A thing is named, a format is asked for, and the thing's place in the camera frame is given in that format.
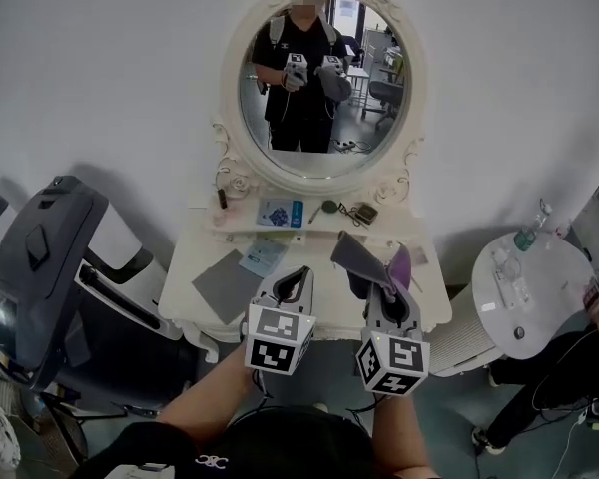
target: person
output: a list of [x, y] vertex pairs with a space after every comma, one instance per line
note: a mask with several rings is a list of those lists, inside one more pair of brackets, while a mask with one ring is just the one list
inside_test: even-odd
[[[271, 148], [304, 153], [327, 153], [332, 134], [335, 101], [324, 94], [315, 70], [325, 55], [339, 57], [345, 65], [346, 46], [341, 34], [331, 46], [319, 16], [325, 0], [294, 0], [284, 18], [284, 28], [275, 45], [269, 22], [256, 38], [252, 61], [258, 79], [270, 86], [265, 119], [269, 122]], [[302, 54], [308, 62], [308, 81], [301, 86], [284, 69], [289, 53]]]
[[156, 422], [128, 426], [72, 477], [439, 477], [410, 397], [377, 404], [372, 439], [351, 421], [314, 408], [262, 409], [230, 424], [253, 388], [245, 351], [240, 345]]
[[490, 366], [492, 386], [523, 385], [487, 430], [474, 428], [478, 451], [501, 454], [542, 410], [599, 397], [599, 302], [588, 312], [592, 325], [551, 340], [528, 360], [497, 360]]

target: black t-shirt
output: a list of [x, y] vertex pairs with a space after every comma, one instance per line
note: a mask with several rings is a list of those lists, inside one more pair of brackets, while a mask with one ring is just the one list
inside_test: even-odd
[[156, 479], [386, 477], [373, 464], [365, 431], [349, 420], [312, 409], [271, 409], [252, 415], [203, 449], [175, 427], [132, 424], [72, 479], [118, 479], [134, 466], [143, 473], [156, 470]]
[[254, 64], [281, 71], [287, 64], [289, 53], [301, 53], [308, 62], [308, 84], [293, 93], [287, 92], [280, 85], [272, 86], [265, 119], [270, 123], [278, 123], [282, 116], [286, 121], [286, 118], [323, 119], [328, 117], [328, 114], [332, 115], [333, 101], [325, 96], [321, 81], [314, 71], [321, 66], [325, 55], [335, 55], [341, 59], [346, 56], [346, 46], [341, 34], [335, 30], [337, 39], [331, 50], [328, 36], [319, 18], [315, 19], [307, 31], [303, 31], [286, 16], [282, 36], [274, 47], [271, 44], [270, 30], [269, 22], [258, 33], [252, 57]]

